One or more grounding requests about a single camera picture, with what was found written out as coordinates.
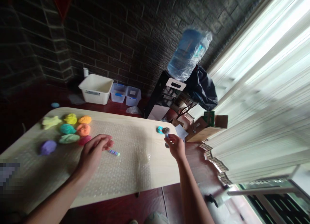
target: brick wall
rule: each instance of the brick wall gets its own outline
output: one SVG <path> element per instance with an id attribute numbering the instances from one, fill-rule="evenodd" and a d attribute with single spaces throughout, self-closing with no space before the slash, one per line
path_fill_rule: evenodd
<path id="1" fill-rule="evenodd" d="M 15 10 L 3 6 L 0 15 L 0 89 L 10 95 L 42 80 L 43 73 Z"/>
<path id="2" fill-rule="evenodd" d="M 150 95 L 187 25 L 213 34 L 207 69 L 258 0 L 73 0 L 65 20 L 73 73 L 83 67 Z"/>
<path id="3" fill-rule="evenodd" d="M 13 0 L 24 32 L 49 82 L 66 83 L 72 68 L 64 27 L 53 0 Z"/>
<path id="4" fill-rule="evenodd" d="M 72 0 L 62 24 L 53 0 L 13 0 L 1 7 L 1 90 L 43 77 L 65 85 L 87 67 L 150 95 L 186 26 L 213 34 L 207 69 L 259 1 Z"/>

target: floor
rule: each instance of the floor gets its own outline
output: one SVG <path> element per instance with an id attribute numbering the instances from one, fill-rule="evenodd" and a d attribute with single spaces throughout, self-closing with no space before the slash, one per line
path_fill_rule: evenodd
<path id="1" fill-rule="evenodd" d="M 52 108 L 52 102 L 58 102 L 61 107 L 72 107 L 86 110 L 109 112 L 120 115 L 141 117 L 137 114 L 126 113 L 124 103 L 114 103 L 111 100 L 107 105 L 85 103 L 73 105 L 68 99 L 72 92 L 68 89 L 58 88 L 51 85 L 37 84 L 10 99 L 0 100 L 0 114 L 2 121 L 8 123 L 6 131 L 2 132 L 3 144 L 0 151 L 3 152 L 15 140 L 17 140 L 26 130 L 31 128 L 36 122 Z M 147 103 L 147 99 L 142 99 L 139 108 Z M 218 194 L 223 191 L 223 187 L 218 181 L 216 168 L 204 159 L 203 149 L 198 147 L 199 143 L 186 143 L 186 156 L 194 177 L 201 188 L 203 195 Z M 181 209 L 181 189 L 180 184 L 169 185 L 140 193 L 139 198 L 134 194 L 119 197 L 107 201 L 98 202 L 91 205 L 70 209 L 65 215 L 62 223 L 128 223 L 136 219 L 143 223 L 148 214 L 161 212 L 166 215 L 170 223 L 183 223 Z"/>

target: blue play dough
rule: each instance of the blue play dough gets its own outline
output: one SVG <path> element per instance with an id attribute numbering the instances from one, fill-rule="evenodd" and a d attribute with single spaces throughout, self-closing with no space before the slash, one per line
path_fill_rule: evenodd
<path id="1" fill-rule="evenodd" d="M 53 108 L 59 108 L 60 105 L 59 105 L 59 103 L 52 103 L 51 106 L 52 106 Z"/>
<path id="2" fill-rule="evenodd" d="M 60 132 L 62 132 L 64 134 L 75 134 L 76 130 L 70 124 L 62 124 L 60 127 Z"/>
<path id="3" fill-rule="evenodd" d="M 157 127 L 157 133 L 163 134 L 163 133 L 162 133 L 162 127 L 161 127 L 161 126 Z"/>

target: finger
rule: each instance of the finger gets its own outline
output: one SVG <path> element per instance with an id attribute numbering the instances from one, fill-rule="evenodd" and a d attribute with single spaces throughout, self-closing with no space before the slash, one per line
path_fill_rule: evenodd
<path id="1" fill-rule="evenodd" d="M 114 141 L 109 140 L 109 141 L 107 142 L 107 144 L 104 145 L 102 151 L 105 150 L 104 148 L 107 148 L 107 147 L 108 147 L 108 148 L 111 148 L 111 147 L 113 147 L 113 145 L 114 145 Z"/>
<path id="2" fill-rule="evenodd" d="M 108 143 L 107 143 L 107 146 L 108 147 L 113 147 L 113 145 L 114 145 L 114 141 L 109 140 Z"/>
<path id="3" fill-rule="evenodd" d="M 168 138 L 164 138 L 165 142 L 168 144 L 169 147 L 173 147 L 173 143 L 170 142 Z"/>
<path id="4" fill-rule="evenodd" d="M 92 149 L 92 147 L 98 145 L 99 141 L 100 141 L 102 138 L 111 139 L 112 136 L 106 135 L 106 134 L 99 134 L 99 135 L 97 135 L 96 137 L 94 137 L 94 138 L 91 139 L 88 143 L 85 144 L 84 150 L 83 150 L 83 151 L 84 151 L 84 154 L 88 154 L 89 151 Z"/>
<path id="5" fill-rule="evenodd" d="M 101 139 L 99 143 L 95 146 L 94 152 L 101 152 L 103 147 L 107 144 L 108 141 L 109 141 L 108 138 Z"/>
<path id="6" fill-rule="evenodd" d="M 110 147 L 104 147 L 104 148 L 102 148 L 102 151 L 109 151 L 109 150 L 111 150 L 111 148 Z"/>
<path id="7" fill-rule="evenodd" d="M 174 139 L 174 140 L 177 140 L 179 138 L 177 135 L 172 134 L 172 133 L 168 134 L 168 136 L 169 136 L 169 139 Z"/>

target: cardboard box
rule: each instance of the cardboard box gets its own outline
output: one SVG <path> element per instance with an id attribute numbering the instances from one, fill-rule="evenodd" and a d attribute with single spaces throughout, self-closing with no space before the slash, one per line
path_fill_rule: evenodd
<path id="1" fill-rule="evenodd" d="M 204 117 L 205 116 L 199 117 L 198 120 L 186 130 L 188 132 L 188 136 L 185 138 L 186 142 L 201 142 L 213 134 L 227 129 L 228 116 L 215 115 L 213 126 L 209 126 L 205 122 Z"/>
<path id="2" fill-rule="evenodd" d="M 173 124 L 174 127 L 177 127 L 178 125 L 181 125 L 181 126 L 183 127 L 183 129 L 185 129 L 185 128 L 184 128 L 184 123 L 178 121 L 177 119 L 173 119 L 173 120 L 172 120 L 172 124 Z"/>

